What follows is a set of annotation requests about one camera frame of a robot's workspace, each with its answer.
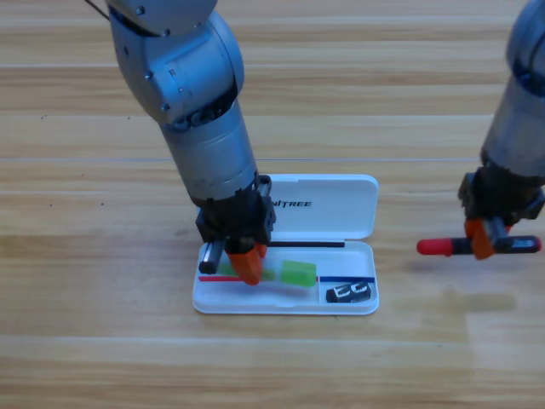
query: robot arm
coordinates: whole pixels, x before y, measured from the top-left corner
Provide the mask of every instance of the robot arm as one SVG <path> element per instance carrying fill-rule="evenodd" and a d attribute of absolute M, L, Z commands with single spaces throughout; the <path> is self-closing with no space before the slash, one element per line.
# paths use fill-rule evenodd
<path fill-rule="evenodd" d="M 481 149 L 483 166 L 464 177 L 458 193 L 467 238 L 423 240 L 423 254 L 480 260 L 541 249 L 535 236 L 508 236 L 508 230 L 521 219 L 536 219 L 545 203 L 545 0 L 530 1 L 519 15 L 507 63 L 511 77 Z"/>
<path fill-rule="evenodd" d="M 201 272 L 214 274 L 223 250 L 247 284 L 276 221 L 271 180 L 260 176 L 238 104 L 244 64 L 217 0 L 106 0 L 118 64 L 157 121 L 208 244 Z"/>

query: open case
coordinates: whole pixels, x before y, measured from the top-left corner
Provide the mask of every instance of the open case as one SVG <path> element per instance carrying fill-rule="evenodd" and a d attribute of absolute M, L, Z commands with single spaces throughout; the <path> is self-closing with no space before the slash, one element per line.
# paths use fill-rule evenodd
<path fill-rule="evenodd" d="M 201 274 L 197 268 L 195 309 L 206 314 L 364 315 L 376 311 L 379 293 L 373 250 L 359 240 L 369 237 L 375 225 L 377 181 L 366 175 L 270 177 L 277 221 L 264 264 L 284 260 L 315 264 L 316 285 L 261 282 L 250 286 L 232 276 Z M 224 263 L 229 263 L 225 253 Z M 329 289 L 363 282 L 370 288 L 366 301 L 326 299 Z"/>

